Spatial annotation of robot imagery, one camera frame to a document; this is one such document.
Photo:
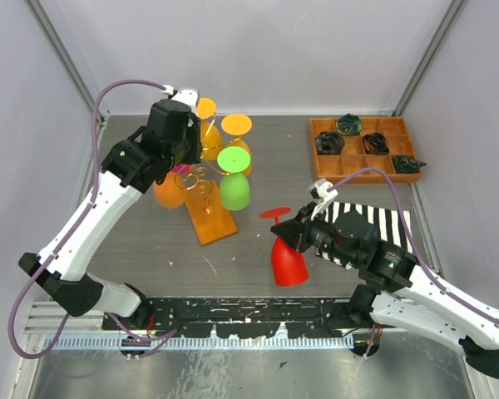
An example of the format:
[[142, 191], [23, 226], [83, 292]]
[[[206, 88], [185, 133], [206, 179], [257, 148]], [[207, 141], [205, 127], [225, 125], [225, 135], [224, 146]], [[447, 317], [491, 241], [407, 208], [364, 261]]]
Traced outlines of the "red plastic wine glass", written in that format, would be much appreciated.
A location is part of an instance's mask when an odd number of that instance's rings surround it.
[[[274, 224], [279, 218], [290, 212], [290, 207], [279, 207], [266, 210], [259, 216], [262, 219], [273, 219]], [[302, 253], [292, 250], [283, 240], [276, 236], [270, 255], [274, 281], [280, 287], [294, 287], [304, 283], [309, 278], [309, 270]]]

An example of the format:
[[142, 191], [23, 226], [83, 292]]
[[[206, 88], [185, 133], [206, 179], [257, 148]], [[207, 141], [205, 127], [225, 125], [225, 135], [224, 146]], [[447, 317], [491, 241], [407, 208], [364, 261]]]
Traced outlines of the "green plastic wine glass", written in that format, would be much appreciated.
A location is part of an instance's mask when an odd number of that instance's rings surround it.
[[220, 181], [220, 202], [227, 210], [242, 210], [250, 202], [250, 183], [244, 175], [250, 162], [250, 153], [238, 146], [223, 149], [217, 157], [225, 172]]

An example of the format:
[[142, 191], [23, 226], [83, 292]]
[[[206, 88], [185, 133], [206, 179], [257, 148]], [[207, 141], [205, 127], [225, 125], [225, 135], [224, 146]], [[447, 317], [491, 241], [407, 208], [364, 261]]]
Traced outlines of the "gold wire wine glass rack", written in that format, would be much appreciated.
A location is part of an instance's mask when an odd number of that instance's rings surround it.
[[220, 202], [218, 179], [225, 172], [215, 165], [225, 143], [212, 150], [202, 146], [200, 162], [185, 176], [185, 206], [201, 246], [219, 242], [238, 233], [232, 214]]

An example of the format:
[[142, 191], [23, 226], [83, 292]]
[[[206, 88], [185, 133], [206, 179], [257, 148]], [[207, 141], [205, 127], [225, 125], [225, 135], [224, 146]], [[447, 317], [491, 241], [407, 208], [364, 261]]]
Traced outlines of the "yellow wine glass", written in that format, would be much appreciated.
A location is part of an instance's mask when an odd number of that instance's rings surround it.
[[202, 97], [197, 106], [200, 118], [200, 140], [205, 150], [212, 150], [222, 144], [221, 134], [215, 125], [217, 106], [208, 97]]
[[252, 155], [243, 136], [252, 129], [252, 120], [244, 114], [227, 115], [221, 122], [224, 133], [234, 137], [218, 156], [218, 164], [226, 173], [249, 176], [252, 171]]

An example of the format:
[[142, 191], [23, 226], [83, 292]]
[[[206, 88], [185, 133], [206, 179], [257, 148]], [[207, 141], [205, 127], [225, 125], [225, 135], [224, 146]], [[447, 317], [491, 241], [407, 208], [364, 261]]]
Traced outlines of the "orange plastic wine glass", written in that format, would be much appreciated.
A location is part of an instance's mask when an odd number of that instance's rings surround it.
[[167, 209], [175, 209], [185, 202], [183, 179], [175, 172], [169, 172], [162, 184], [154, 183], [153, 192], [156, 201]]

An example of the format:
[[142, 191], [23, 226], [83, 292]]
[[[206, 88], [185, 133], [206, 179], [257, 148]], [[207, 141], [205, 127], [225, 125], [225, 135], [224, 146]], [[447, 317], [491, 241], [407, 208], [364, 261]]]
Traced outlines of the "magenta plastic wine glass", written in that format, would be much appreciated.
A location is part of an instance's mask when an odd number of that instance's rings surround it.
[[191, 165], [179, 164], [172, 169], [172, 172], [176, 174], [188, 174], [190, 171], [190, 167]]

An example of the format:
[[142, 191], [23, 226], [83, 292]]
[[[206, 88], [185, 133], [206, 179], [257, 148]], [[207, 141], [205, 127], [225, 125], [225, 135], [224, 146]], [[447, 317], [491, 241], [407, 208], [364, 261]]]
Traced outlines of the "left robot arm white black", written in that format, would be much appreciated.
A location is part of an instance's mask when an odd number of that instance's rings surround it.
[[52, 243], [19, 259], [19, 267], [71, 316], [91, 310], [115, 313], [131, 329], [149, 322], [142, 294], [99, 279], [87, 267], [118, 219], [154, 183], [163, 183], [178, 165], [200, 161], [198, 102], [196, 90], [181, 89], [155, 103], [147, 123], [111, 148], [97, 185]]

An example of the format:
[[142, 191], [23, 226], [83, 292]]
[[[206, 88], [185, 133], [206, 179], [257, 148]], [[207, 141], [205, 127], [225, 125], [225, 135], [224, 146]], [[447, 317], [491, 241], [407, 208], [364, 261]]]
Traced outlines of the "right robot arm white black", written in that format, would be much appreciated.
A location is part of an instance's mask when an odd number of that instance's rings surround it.
[[348, 303], [352, 324], [406, 329], [452, 349], [476, 371], [499, 380], [499, 309], [424, 270], [416, 256], [381, 239], [378, 227], [356, 209], [335, 219], [311, 217], [312, 209], [302, 208], [271, 231], [298, 253], [316, 248], [342, 267], [357, 269], [364, 283]]

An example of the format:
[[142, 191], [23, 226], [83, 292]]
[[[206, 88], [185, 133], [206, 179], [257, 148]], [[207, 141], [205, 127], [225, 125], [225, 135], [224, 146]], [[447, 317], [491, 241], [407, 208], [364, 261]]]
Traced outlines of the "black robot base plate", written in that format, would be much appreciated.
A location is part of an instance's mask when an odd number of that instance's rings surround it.
[[148, 310], [145, 327], [187, 338], [271, 338], [281, 328], [289, 339], [343, 337], [373, 323], [342, 298], [163, 297], [150, 298]]

